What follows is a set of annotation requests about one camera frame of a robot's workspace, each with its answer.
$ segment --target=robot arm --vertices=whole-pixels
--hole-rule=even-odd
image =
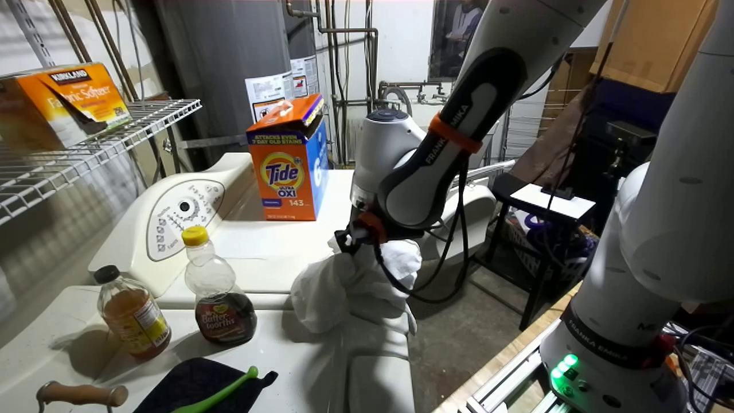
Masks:
[[[413,239],[436,223],[495,119],[571,46],[603,0],[493,0],[456,87],[415,154],[378,186],[351,225],[356,241]]]

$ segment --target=tide detergent box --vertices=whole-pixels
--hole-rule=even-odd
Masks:
[[[131,112],[103,64],[53,67],[0,78],[0,145],[71,149]]]
[[[317,220],[326,190],[323,99],[282,101],[248,128],[259,197],[268,220]]]

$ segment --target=shelf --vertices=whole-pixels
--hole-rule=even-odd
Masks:
[[[133,119],[128,124],[80,147],[30,156],[0,154],[0,225],[73,181],[89,177],[96,167],[110,163],[110,158],[138,147],[200,108],[197,99],[131,103]]]

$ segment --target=wall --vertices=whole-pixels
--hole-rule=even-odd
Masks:
[[[342,25],[362,25],[365,18],[365,0],[339,0],[337,16]],[[601,30],[608,16],[608,5],[601,7],[596,18],[583,30],[583,34],[573,41],[573,48],[594,48],[599,46]],[[431,55],[431,30],[434,30],[434,0],[376,0],[374,2],[374,25],[381,32],[381,53],[378,53],[378,80],[388,83],[417,83],[429,76],[429,55]],[[365,99],[365,53],[362,46],[351,46],[349,53],[349,99]],[[502,119],[493,128],[493,158],[516,158],[521,156],[537,138],[539,122],[544,112],[548,87],[544,87],[532,99],[518,101],[512,108],[507,128]],[[413,103],[415,122],[427,128],[431,117],[440,110],[440,99],[429,99],[431,103],[417,103],[415,92],[408,92]],[[358,133],[360,122],[365,117],[365,108],[353,108],[349,112],[349,131]],[[500,138],[507,131],[507,149],[502,154]]]

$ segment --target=cable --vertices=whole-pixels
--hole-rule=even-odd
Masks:
[[[434,305],[438,305],[438,303],[454,301],[454,298],[459,296],[461,287],[466,285],[466,278],[468,278],[470,257],[468,257],[468,229],[466,229],[466,211],[463,211],[466,163],[468,163],[468,161],[463,161],[461,172],[459,172],[459,204],[456,204],[456,218],[454,218],[454,223],[452,223],[450,241],[447,241],[445,248],[443,248],[443,255],[440,255],[440,262],[438,262],[434,275],[431,275],[424,285],[413,287],[413,289],[404,287],[404,285],[390,273],[390,268],[385,266],[381,246],[374,243],[374,257],[376,257],[378,266],[383,268],[388,282],[390,282],[395,289],[399,289],[401,294],[406,294],[406,296],[411,296],[411,298],[415,298],[415,301],[420,301],[420,303],[434,303]],[[459,275],[456,275],[456,280],[454,280],[454,289],[452,289],[447,296],[443,296],[443,298],[417,296],[422,289],[427,289],[427,287],[436,280],[436,275],[438,275],[438,271],[440,271],[440,266],[443,266],[443,262],[445,262],[445,257],[447,257],[447,248],[450,248],[450,243],[452,243],[456,220],[461,220],[463,252],[461,252],[461,271],[459,271]]]
[[[445,236],[440,236],[440,234],[436,234],[434,229],[427,229],[427,234],[431,236],[431,239],[438,239],[438,241],[447,241]]]
[[[560,57],[560,60],[555,60],[555,64],[551,67],[551,71],[548,71],[548,76],[546,76],[546,80],[544,80],[539,87],[534,87],[532,92],[521,94],[521,96],[518,96],[518,101],[523,101],[523,99],[530,99],[530,96],[539,94],[539,92],[541,92],[541,89],[553,80],[553,76],[557,73],[560,62],[562,62],[562,57]]]
[[[723,333],[727,333],[734,324],[734,312],[718,326],[718,330],[713,333],[713,337],[720,337]]]
[[[603,50],[603,55],[601,55],[599,69],[594,71],[592,85],[585,89],[585,96],[583,96],[583,103],[580,103],[583,110],[580,110],[580,117],[578,117],[578,122],[576,122],[576,126],[573,126],[573,138],[571,138],[569,149],[567,149],[567,154],[564,154],[564,163],[562,163],[562,167],[557,170],[557,174],[555,174],[555,179],[553,179],[553,184],[551,184],[551,197],[548,197],[546,211],[553,211],[551,207],[553,207],[553,200],[555,200],[555,190],[560,188],[560,184],[562,184],[562,179],[564,179],[564,174],[567,174],[567,170],[569,170],[571,154],[573,154],[576,147],[578,147],[578,142],[580,142],[580,131],[583,131],[583,126],[585,126],[587,115],[592,112],[592,110],[587,108],[587,101],[589,101],[589,96],[596,92],[596,87],[599,87],[599,83],[601,83],[601,73],[603,73],[603,67],[606,67],[606,62],[608,62],[608,57],[610,57],[610,53],[612,53],[612,46],[615,46],[615,44],[606,44],[606,50]],[[551,250],[551,243],[548,243],[548,232],[541,234],[541,241],[544,241],[544,252],[551,257],[551,262],[553,262],[555,266],[560,266],[564,273],[573,273],[564,262],[557,262],[557,259],[555,259],[555,255],[553,255],[553,250]]]
[[[734,363],[734,346],[727,344],[727,342],[716,340],[716,335],[720,335],[720,328],[723,328],[723,326],[700,326],[700,328],[693,328],[693,330],[684,333],[681,346],[684,346],[684,344],[700,344],[700,346],[704,346],[706,351],[725,358],[727,363]]]
[[[702,390],[702,388],[693,381],[693,374],[690,374],[688,363],[686,363],[686,358],[684,358],[684,353],[686,353],[684,346],[686,346],[693,337],[706,337],[706,335],[702,335],[702,330],[713,330],[713,328],[720,330],[720,326],[700,326],[700,328],[693,328],[693,330],[688,330],[688,333],[677,333],[677,328],[672,328],[672,330],[679,335],[679,342],[677,342],[677,351],[674,351],[674,353],[679,356],[681,372],[684,372],[684,376],[686,376],[686,381],[688,381],[688,402],[690,402],[688,406],[690,406],[695,413],[700,413],[700,408],[697,408],[697,404],[695,404],[695,392],[700,392],[702,397],[706,397],[709,404],[720,404],[720,406],[727,406],[727,408],[732,406],[732,402],[720,399],[720,397],[709,395],[706,390]],[[732,358],[713,351],[711,346],[704,346],[704,349],[732,363]]]

